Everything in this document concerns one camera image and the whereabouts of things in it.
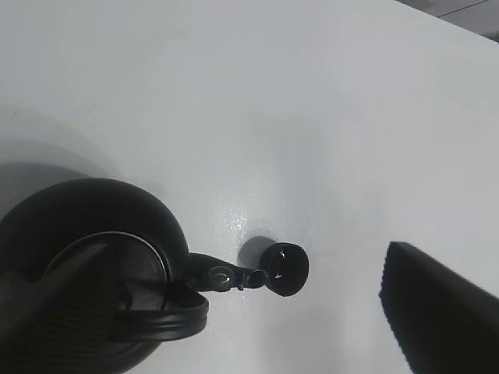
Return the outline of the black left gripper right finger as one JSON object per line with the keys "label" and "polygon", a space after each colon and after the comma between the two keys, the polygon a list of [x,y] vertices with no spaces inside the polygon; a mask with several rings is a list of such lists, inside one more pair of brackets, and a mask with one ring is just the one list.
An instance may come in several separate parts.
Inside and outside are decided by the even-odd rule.
{"label": "black left gripper right finger", "polygon": [[407,242],[391,242],[380,303],[413,373],[496,373],[498,299]]}

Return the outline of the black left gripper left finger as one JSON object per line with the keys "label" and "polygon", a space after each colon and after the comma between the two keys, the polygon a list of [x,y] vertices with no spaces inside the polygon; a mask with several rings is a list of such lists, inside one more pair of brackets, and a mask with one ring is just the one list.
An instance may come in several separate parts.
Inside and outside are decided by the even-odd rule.
{"label": "black left gripper left finger", "polygon": [[91,245],[37,282],[1,281],[3,373],[104,373],[109,247]]}

